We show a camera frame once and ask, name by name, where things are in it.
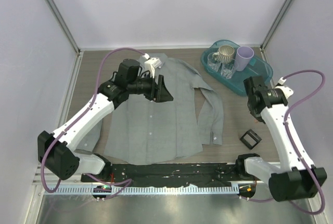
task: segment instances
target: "metal corner post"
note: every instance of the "metal corner post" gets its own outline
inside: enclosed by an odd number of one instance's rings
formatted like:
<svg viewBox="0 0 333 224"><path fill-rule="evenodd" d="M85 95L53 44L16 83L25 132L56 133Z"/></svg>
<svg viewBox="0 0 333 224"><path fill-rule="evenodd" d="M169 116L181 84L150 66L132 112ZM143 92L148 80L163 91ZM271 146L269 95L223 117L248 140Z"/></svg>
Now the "metal corner post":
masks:
<svg viewBox="0 0 333 224"><path fill-rule="evenodd" d="M262 50L265 50L265 48L267 47L268 43L270 42L272 36L274 35L276 29L278 28L278 26L280 25L280 23L282 22L284 16L286 15L288 9L290 8L292 2L294 0L285 0L279 13L277 14L270 30L268 31L262 45L260 46Z"/></svg>
<svg viewBox="0 0 333 224"><path fill-rule="evenodd" d="M76 44L76 42L73 38L73 35L69 31L69 28L67 27L64 19L62 18L61 13L60 13L58 7L56 6L55 2L53 0L45 0L45 2L47 3L47 5L50 8L52 14L54 15L57 22L59 23L61 29L63 30L63 32L64 32L65 36L67 37L68 41L70 42L70 44L72 45L74 51L77 54L79 54L80 49L79 49L78 45Z"/></svg>

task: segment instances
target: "purple cup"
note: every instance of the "purple cup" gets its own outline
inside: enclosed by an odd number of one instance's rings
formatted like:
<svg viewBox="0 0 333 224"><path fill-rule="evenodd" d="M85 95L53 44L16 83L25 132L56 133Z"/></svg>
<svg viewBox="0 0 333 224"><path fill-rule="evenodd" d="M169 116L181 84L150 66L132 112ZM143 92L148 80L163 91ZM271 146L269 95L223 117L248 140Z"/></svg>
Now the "purple cup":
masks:
<svg viewBox="0 0 333 224"><path fill-rule="evenodd" d="M241 46L237 49L236 61L238 62L238 68L236 71L241 72L248 65L250 60L254 56L254 51L248 46Z"/></svg>

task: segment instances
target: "reflective metal surface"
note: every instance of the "reflective metal surface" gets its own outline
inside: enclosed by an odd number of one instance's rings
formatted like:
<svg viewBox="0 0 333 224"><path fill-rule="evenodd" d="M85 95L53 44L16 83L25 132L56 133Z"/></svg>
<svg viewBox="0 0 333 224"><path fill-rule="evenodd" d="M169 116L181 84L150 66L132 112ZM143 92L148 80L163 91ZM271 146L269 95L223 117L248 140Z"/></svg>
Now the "reflective metal surface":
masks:
<svg viewBox="0 0 333 224"><path fill-rule="evenodd" d="M256 199L269 195L265 185L258 185ZM233 195L136 195L105 202L92 199L90 195L46 195L37 223L315 223L312 216L297 211L289 202L254 203ZM305 200L299 204L309 207Z"/></svg>

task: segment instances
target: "gray wall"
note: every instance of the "gray wall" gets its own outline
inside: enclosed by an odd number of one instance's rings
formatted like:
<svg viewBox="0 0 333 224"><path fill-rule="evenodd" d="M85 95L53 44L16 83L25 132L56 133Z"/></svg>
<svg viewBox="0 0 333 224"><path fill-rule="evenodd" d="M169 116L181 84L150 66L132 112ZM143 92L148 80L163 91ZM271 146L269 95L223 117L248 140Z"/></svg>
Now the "gray wall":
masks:
<svg viewBox="0 0 333 224"><path fill-rule="evenodd" d="M75 53L44 0L0 0L1 223L24 217L37 136L52 131Z"/></svg>
<svg viewBox="0 0 333 224"><path fill-rule="evenodd" d="M261 44L284 0L55 0L81 48Z"/></svg>
<svg viewBox="0 0 333 224"><path fill-rule="evenodd" d="M267 48L274 80L302 69L318 69L327 76L322 91L292 113L296 130L317 166L325 167L328 180L326 214L333 221L333 6L332 0L295 0ZM288 80L295 94L291 103L311 92L319 75Z"/></svg>

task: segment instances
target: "glass cup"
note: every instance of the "glass cup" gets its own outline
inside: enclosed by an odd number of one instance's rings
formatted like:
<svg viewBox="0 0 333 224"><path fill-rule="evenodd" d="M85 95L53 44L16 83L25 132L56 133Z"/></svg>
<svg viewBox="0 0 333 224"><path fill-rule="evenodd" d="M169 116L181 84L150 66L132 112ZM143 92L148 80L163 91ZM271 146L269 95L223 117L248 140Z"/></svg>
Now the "glass cup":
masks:
<svg viewBox="0 0 333 224"><path fill-rule="evenodd" d="M207 65L215 72L217 72L221 66L222 61L215 53L208 54Z"/></svg>
<svg viewBox="0 0 333 224"><path fill-rule="evenodd" d="M238 62L236 59L232 59L228 64L222 64L221 75L227 80L233 77L234 73L238 68Z"/></svg>

